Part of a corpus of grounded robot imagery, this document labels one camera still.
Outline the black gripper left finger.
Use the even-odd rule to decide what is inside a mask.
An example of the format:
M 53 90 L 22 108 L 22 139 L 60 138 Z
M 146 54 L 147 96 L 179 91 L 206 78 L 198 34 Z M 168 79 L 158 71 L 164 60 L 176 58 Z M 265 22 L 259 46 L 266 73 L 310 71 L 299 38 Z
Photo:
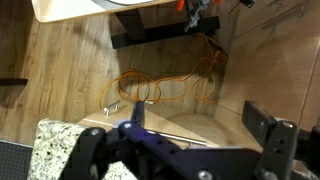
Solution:
M 150 137 L 143 128 L 142 101 L 134 104 L 131 118 L 110 131 L 92 127 L 78 137 L 58 180 L 102 180 L 112 163 L 121 162 L 137 178 L 153 180 L 157 163 L 142 140 Z

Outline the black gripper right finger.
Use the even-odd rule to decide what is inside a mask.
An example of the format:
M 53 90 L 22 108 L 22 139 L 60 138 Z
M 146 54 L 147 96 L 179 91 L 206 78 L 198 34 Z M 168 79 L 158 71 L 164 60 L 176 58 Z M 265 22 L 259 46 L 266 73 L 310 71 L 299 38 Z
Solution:
M 297 126 L 276 120 L 254 101 L 246 101 L 242 122 L 262 147 L 255 168 L 258 180 L 289 180 L 297 147 Z

